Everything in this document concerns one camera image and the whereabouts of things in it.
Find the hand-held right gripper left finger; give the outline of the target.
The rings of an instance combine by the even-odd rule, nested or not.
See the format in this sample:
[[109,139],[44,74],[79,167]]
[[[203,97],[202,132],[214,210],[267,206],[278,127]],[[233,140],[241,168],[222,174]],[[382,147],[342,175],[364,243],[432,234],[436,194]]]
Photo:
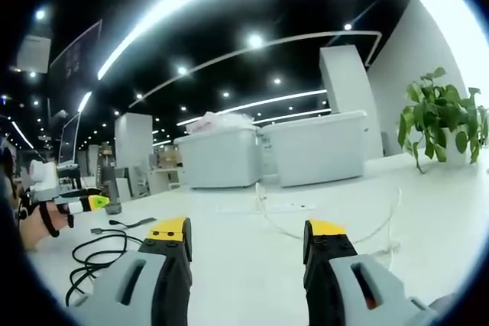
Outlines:
[[67,310],[78,325],[187,325],[191,261],[190,219],[162,221]]

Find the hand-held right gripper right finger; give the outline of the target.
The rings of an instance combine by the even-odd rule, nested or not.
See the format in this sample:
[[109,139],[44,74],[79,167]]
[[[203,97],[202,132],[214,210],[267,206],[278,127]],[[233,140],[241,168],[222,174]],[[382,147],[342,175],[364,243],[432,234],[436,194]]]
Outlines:
[[430,325],[437,313],[407,297],[403,282],[370,255],[360,255],[345,229],[305,221],[303,286],[310,325]]

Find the person's left hand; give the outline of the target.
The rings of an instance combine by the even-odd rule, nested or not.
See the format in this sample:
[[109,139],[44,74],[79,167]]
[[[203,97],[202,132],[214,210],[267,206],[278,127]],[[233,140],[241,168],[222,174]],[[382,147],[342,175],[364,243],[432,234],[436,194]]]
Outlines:
[[56,237],[63,228],[69,226],[69,215],[61,213],[53,202],[41,202],[24,220],[20,220],[19,233],[27,252],[47,237]]

